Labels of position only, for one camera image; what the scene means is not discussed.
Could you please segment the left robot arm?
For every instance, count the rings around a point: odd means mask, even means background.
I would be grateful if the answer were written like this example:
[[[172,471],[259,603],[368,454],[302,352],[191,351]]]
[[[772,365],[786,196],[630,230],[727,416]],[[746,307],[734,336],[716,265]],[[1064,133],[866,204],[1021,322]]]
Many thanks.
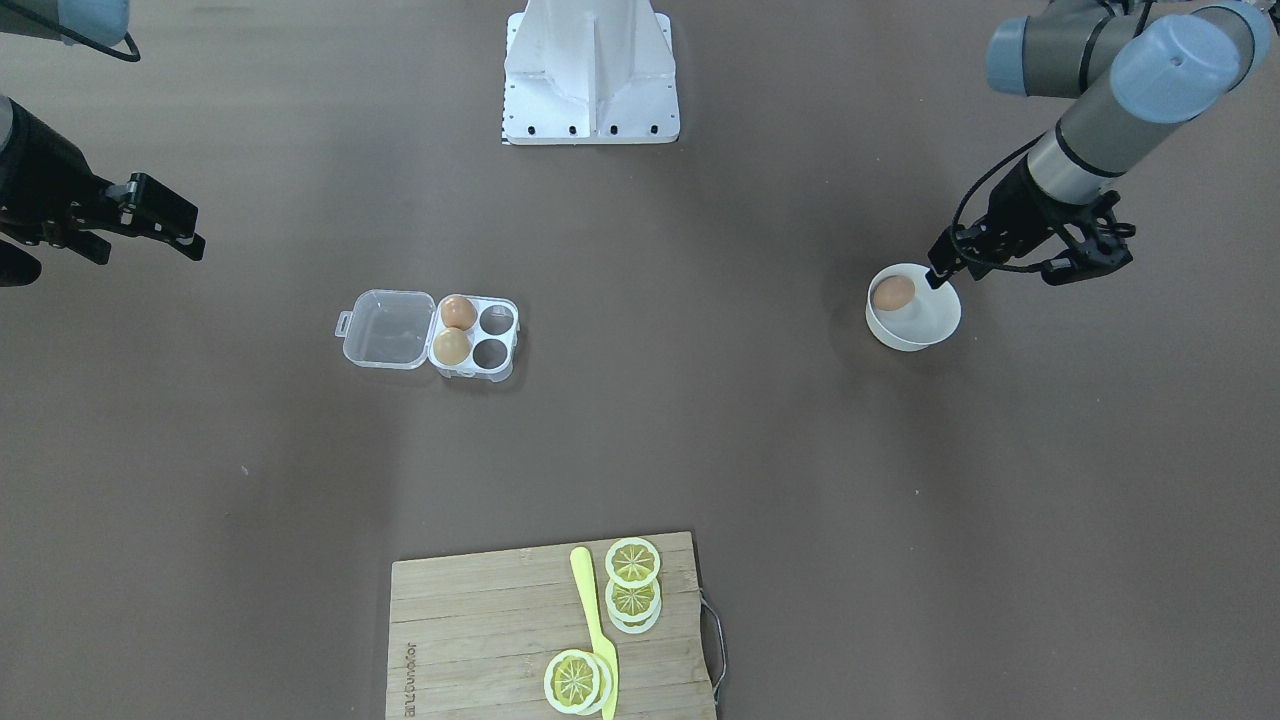
[[[992,88],[1065,97],[1043,135],[980,177],[986,213],[954,218],[932,246],[933,290],[959,272],[1094,279],[1132,261],[1115,182],[1257,70],[1277,36],[1275,1],[1220,1],[1152,18],[1130,1],[1051,1],[1004,22],[986,54]]]

